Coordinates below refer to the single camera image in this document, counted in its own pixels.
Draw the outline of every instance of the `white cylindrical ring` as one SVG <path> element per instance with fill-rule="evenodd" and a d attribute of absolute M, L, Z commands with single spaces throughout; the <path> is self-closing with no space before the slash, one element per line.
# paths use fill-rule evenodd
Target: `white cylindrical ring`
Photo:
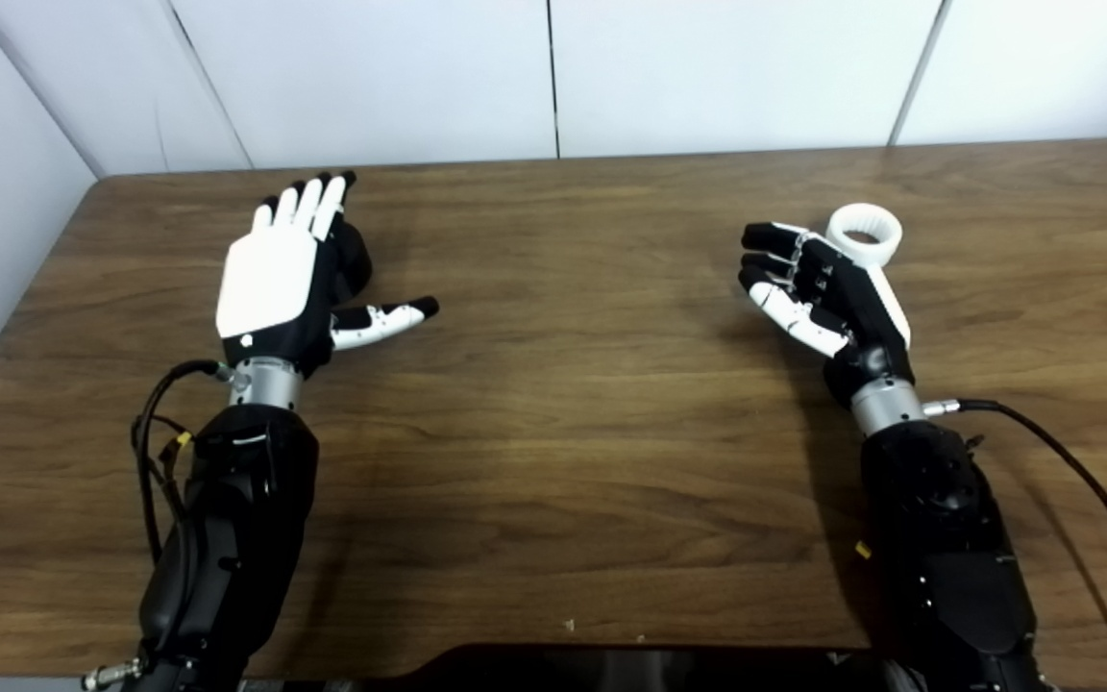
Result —
<path fill-rule="evenodd" d="M 872 237 L 875 242 L 861 242 L 848 237 L 848 233 L 860 233 Z M 904 237 L 904 227 L 891 211 L 878 205 L 858 202 L 835 209 L 827 223 L 827 240 L 844 250 L 859 267 L 883 267 L 891 261 Z"/>

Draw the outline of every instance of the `wood grain surface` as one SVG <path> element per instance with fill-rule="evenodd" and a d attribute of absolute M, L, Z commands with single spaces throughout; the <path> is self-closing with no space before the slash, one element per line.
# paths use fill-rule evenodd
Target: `wood grain surface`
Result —
<path fill-rule="evenodd" d="M 172 363 L 219 353 L 225 249 L 308 174 L 106 179 L 40 270 L 0 337 L 0 674 L 135 649 L 127 422 Z M 852 550 L 858 433 L 734 279 L 756 220 L 894 210 L 922 397 L 1014 404 L 1107 485 L 1107 142 L 358 174 L 365 298 L 443 312 L 304 389 L 315 509 L 252 674 L 403 674 L 469 643 L 887 641 Z M 182 382 L 163 412 L 197 426 L 223 402 Z M 987 436 L 1043 669 L 1107 688 L 1101 505 L 1005 420 L 950 423 Z"/>

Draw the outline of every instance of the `white palm cover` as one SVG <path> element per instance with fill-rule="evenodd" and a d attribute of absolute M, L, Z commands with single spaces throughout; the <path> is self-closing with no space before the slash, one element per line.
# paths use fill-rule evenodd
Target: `white palm cover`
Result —
<path fill-rule="evenodd" d="M 255 209 L 251 230 L 229 247 L 216 330 L 230 366 L 250 358 L 294 363 L 307 376 L 332 351 L 395 337 L 438 312 L 432 297 L 335 310 L 372 275 L 361 234 L 344 223 L 351 172 L 293 184 Z"/>

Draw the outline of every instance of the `back of robotic hand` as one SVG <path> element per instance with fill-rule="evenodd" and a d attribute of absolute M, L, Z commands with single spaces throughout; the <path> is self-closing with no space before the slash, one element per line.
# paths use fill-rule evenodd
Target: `back of robotic hand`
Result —
<path fill-rule="evenodd" d="M 875 556 L 929 689 L 1039 692 L 1036 617 L 1002 514 L 970 444 L 931 424 L 940 412 L 914 393 L 911 331 L 882 271 L 901 234 L 871 205 L 836 211 L 826 237 L 752 224 L 739 280 L 778 327 L 826 355 L 827 389 L 865 434 Z"/>
<path fill-rule="evenodd" d="M 149 465 L 175 517 L 163 548 L 151 531 L 156 566 L 139 609 L 139 651 L 85 675 L 84 689 L 123 681 L 133 692 L 229 692 L 272 636 L 315 490 L 319 442 L 296 413 L 303 381 L 333 351 L 394 337 L 438 312 L 431 297 L 335 310 L 373 271 L 361 234 L 344 223 L 353 180 L 349 172 L 293 184 L 265 200 L 250 233 L 229 247 L 216 307 L 225 362 L 173 369 L 133 433 L 141 468 Z M 165 474 L 153 469 L 146 440 L 159 395 L 190 372 L 227 381 L 229 404 L 196 436 L 175 438 L 194 445 L 179 495 L 172 459 L 163 455 Z M 149 473 L 141 474 L 149 516 Z"/>

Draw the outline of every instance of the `black fingertip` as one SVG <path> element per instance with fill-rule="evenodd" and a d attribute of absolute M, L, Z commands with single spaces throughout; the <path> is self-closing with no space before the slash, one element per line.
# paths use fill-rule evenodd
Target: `black fingertip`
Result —
<path fill-rule="evenodd" d="M 792 256 L 797 249 L 797 233 L 773 223 L 752 223 L 742 231 L 742 248 Z"/>
<path fill-rule="evenodd" d="M 845 323 L 839 316 L 830 310 L 825 310 L 818 306 L 813 306 L 809 308 L 809 321 L 821 327 L 823 329 L 829 329 L 831 331 L 844 333 L 848 329 L 848 323 Z"/>
<path fill-rule="evenodd" d="M 787 277 L 792 271 L 792 264 L 766 252 L 747 252 L 746 255 L 742 255 L 742 266 L 759 267 L 763 271 L 780 277 Z"/>
<path fill-rule="evenodd" d="M 408 303 L 421 310 L 421 314 L 426 316 L 426 320 L 438 314 L 438 310 L 442 310 L 438 306 L 438 298 L 434 298 L 433 295 L 426 295 L 425 298 L 417 298 L 416 301 L 408 301 Z"/>
<path fill-rule="evenodd" d="M 763 271 L 759 267 L 746 266 L 742 267 L 742 271 L 737 275 L 737 280 L 742 281 L 742 288 L 746 290 L 747 293 L 754 288 L 755 283 L 762 283 L 762 281 L 767 281 L 769 283 L 768 272 Z"/>

